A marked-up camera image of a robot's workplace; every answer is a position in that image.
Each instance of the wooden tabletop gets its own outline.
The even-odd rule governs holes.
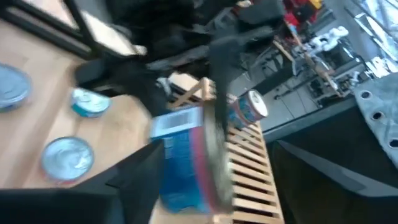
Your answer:
[[[68,188],[106,170],[148,143],[151,117],[130,96],[113,98],[107,113],[81,118],[70,109],[74,86],[72,69],[83,61],[24,31],[0,21],[0,62],[16,67],[32,80],[33,93],[23,107],[0,113],[0,189]],[[172,77],[184,89],[195,80]],[[64,136],[87,140],[95,152],[93,168],[78,182],[65,185],[49,180],[40,166],[44,147]],[[151,224],[206,224],[206,215],[174,215],[158,202]]]

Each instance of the metal can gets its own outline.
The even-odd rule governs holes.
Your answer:
[[[0,112],[20,107],[31,91],[30,79],[24,72],[0,64]]]
[[[228,114],[230,123],[242,129],[268,116],[268,110],[260,93],[249,90],[229,106]]]
[[[233,211],[231,170],[214,101],[156,117],[152,139],[165,140],[160,199],[171,212]]]
[[[62,137],[50,142],[42,154],[46,175],[57,182],[73,182],[93,166],[94,152],[83,139]]]
[[[72,109],[80,116],[97,118],[111,106],[111,99],[81,88],[72,93]]]

